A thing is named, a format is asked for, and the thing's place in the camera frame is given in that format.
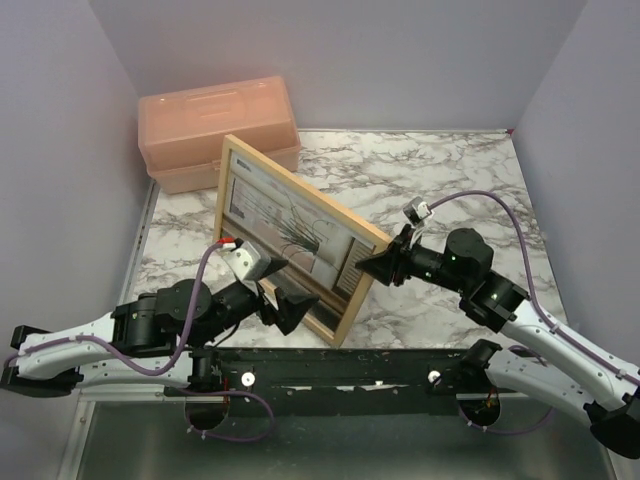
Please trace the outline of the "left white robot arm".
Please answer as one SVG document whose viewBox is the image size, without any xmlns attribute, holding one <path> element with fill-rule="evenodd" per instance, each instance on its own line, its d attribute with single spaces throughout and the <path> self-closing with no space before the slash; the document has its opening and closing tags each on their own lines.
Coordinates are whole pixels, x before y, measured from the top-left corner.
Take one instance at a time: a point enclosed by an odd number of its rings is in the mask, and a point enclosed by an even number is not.
<svg viewBox="0 0 640 480">
<path fill-rule="evenodd" d="M 212 394 L 225 383 L 218 347 L 242 321 L 255 315 L 288 335 L 318 303 L 313 293 L 265 292 L 261 280 L 287 264 L 223 239 L 205 251 L 193 279 L 142 294 L 79 327 L 18 326 L 1 387 L 33 398 L 127 383 Z"/>
</svg>

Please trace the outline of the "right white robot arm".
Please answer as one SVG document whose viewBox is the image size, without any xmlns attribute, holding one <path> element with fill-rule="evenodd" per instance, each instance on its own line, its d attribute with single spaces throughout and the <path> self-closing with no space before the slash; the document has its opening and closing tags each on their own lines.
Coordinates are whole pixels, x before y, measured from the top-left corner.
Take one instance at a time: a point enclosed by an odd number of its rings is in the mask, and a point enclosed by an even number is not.
<svg viewBox="0 0 640 480">
<path fill-rule="evenodd" d="M 493 348 L 460 367 L 469 390 L 489 385 L 524 393 L 587 425 L 609 450 L 639 457 L 639 368 L 596 346 L 549 312 L 527 292 L 492 269 L 494 252 L 473 229 L 456 229 L 443 252 L 412 241 L 405 227 L 387 248 L 356 266 L 379 283 L 400 286 L 410 278 L 460 296 L 459 307 L 475 323 L 533 350 L 546 365 L 531 365 Z"/>
</svg>

